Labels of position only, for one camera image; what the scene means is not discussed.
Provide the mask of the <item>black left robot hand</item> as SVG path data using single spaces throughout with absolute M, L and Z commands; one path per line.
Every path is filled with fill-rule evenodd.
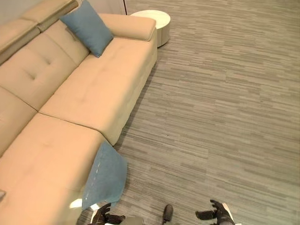
M 98 209 L 90 225 L 105 225 L 105 224 L 120 225 L 122 221 L 125 220 L 126 217 L 110 214 L 109 213 L 111 209 L 110 207 L 111 207 L 111 203 L 108 203 L 102 206 L 100 209 Z

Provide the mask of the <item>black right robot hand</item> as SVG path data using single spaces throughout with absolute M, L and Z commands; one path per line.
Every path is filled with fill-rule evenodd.
M 195 215 L 199 220 L 212 220 L 216 219 L 214 225 L 235 225 L 232 213 L 226 203 L 218 202 L 210 199 L 213 210 L 196 211 Z

